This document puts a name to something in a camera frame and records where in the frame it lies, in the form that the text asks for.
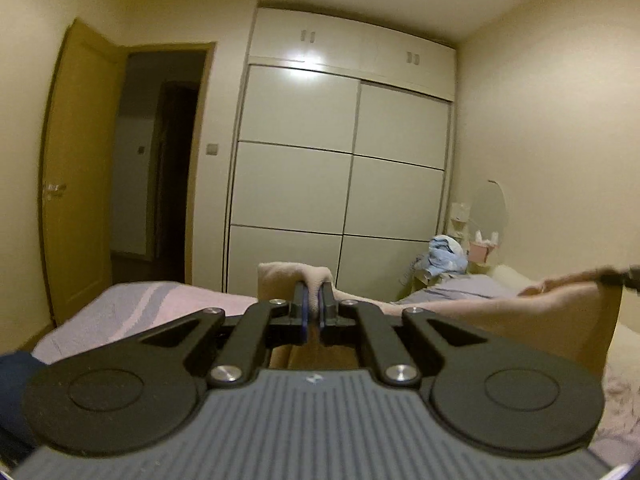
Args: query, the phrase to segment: wall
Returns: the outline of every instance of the wall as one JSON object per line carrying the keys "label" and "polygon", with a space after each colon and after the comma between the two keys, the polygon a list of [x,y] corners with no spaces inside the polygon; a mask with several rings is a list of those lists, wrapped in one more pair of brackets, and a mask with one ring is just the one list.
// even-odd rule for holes
{"label": "wall", "polygon": [[76,16],[119,40],[119,0],[0,0],[0,352],[49,322],[38,234],[38,166],[51,77]]}
{"label": "wall", "polygon": [[149,161],[160,88],[165,81],[199,84],[204,58],[198,51],[140,52],[129,57],[113,145],[113,251],[146,254],[146,204],[154,198],[147,197]]}
{"label": "wall", "polygon": [[532,0],[458,52],[452,196],[502,185],[505,263],[534,279],[640,263],[640,0]]}
{"label": "wall", "polygon": [[[220,290],[226,193],[256,0],[133,0],[126,45],[215,42],[204,95],[193,213],[193,284]],[[205,154],[207,143],[218,155]]]}

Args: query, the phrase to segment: floor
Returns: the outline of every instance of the floor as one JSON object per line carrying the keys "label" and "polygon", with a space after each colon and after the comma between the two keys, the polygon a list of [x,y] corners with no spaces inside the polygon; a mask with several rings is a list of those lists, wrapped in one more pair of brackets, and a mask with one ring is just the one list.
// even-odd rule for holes
{"label": "floor", "polygon": [[159,258],[153,262],[111,255],[113,284],[130,282],[184,282],[184,264],[177,258]]}

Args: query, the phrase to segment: upper cabinet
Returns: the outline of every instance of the upper cabinet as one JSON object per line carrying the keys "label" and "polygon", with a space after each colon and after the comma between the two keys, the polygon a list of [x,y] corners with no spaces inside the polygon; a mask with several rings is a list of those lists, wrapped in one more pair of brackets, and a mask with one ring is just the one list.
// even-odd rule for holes
{"label": "upper cabinet", "polygon": [[348,75],[454,100],[452,48],[322,14],[258,9],[250,62]]}

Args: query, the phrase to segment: doorway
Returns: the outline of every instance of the doorway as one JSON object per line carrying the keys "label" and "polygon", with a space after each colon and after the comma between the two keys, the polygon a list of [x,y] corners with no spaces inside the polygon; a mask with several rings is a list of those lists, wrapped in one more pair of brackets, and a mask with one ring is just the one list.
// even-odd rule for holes
{"label": "doorway", "polygon": [[127,59],[114,134],[113,283],[184,282],[193,127],[207,52],[137,52]]}

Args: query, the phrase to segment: gray ribbed plate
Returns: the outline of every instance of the gray ribbed plate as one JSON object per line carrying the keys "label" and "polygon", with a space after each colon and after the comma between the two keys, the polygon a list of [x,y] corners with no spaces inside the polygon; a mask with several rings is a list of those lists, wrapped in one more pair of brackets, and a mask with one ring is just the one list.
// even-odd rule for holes
{"label": "gray ribbed plate", "polygon": [[211,392],[155,446],[101,459],[43,447],[14,478],[595,480],[607,471],[587,450],[516,460],[475,449],[440,428],[415,392],[380,386],[366,370],[264,370],[244,388]]}

